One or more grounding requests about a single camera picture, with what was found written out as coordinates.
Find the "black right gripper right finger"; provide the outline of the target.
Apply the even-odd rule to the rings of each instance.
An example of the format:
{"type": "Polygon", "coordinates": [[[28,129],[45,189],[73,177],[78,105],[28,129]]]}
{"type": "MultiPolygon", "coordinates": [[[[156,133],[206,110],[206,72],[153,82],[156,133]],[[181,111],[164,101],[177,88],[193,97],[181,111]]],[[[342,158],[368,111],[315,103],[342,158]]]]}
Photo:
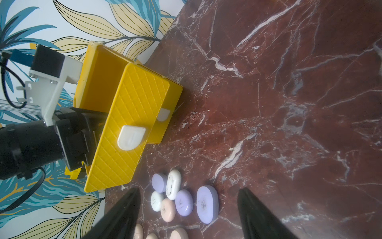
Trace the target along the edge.
{"type": "Polygon", "coordinates": [[[238,212],[245,239],[296,239],[250,189],[238,192],[238,212]]]}

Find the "white round earphone case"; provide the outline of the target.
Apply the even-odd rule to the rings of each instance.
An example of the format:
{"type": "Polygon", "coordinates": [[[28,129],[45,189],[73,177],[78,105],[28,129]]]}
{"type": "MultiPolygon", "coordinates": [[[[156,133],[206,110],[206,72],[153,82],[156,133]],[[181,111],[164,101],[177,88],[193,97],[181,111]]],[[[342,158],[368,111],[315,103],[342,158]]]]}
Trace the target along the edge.
{"type": "Polygon", "coordinates": [[[164,200],[164,194],[163,193],[158,193],[157,191],[154,191],[151,194],[151,207],[155,212],[160,212],[161,211],[161,203],[164,200]]]}

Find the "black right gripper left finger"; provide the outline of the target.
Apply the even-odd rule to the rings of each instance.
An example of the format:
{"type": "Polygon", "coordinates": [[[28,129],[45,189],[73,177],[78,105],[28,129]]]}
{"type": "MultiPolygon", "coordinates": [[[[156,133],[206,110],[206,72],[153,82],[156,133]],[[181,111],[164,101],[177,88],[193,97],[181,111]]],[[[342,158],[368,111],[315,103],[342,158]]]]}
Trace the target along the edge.
{"type": "Polygon", "coordinates": [[[83,238],[132,239],[140,204],[140,190],[138,188],[129,189],[83,238]]]}

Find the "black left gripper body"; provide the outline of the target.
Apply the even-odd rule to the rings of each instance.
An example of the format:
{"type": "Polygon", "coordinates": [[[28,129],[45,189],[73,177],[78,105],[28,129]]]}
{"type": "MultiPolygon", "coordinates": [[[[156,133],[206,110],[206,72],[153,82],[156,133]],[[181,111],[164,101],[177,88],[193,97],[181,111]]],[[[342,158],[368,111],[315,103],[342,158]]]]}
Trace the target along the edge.
{"type": "Polygon", "coordinates": [[[106,119],[107,113],[75,107],[54,112],[54,129],[70,171],[92,164],[106,119]]]}

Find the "yellow top drawer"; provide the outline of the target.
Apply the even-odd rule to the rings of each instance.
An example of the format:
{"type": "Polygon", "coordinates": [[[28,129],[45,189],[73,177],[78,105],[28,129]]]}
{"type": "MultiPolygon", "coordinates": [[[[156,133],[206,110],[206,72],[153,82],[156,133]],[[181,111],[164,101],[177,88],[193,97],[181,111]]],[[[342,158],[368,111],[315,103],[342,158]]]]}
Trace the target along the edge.
{"type": "Polygon", "coordinates": [[[106,113],[107,119],[86,168],[86,192],[132,180],[145,146],[162,141],[182,90],[109,47],[89,43],[74,106],[106,113]]]}

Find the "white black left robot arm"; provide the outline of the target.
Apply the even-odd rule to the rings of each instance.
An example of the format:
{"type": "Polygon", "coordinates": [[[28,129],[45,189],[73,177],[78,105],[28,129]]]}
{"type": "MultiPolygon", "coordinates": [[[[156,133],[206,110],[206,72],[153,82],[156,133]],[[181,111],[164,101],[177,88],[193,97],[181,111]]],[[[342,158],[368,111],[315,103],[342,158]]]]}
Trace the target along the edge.
{"type": "Polygon", "coordinates": [[[29,179],[34,170],[60,159],[70,171],[91,165],[107,117],[71,107],[55,111],[52,126],[39,120],[2,127],[1,179],[29,179]]]}

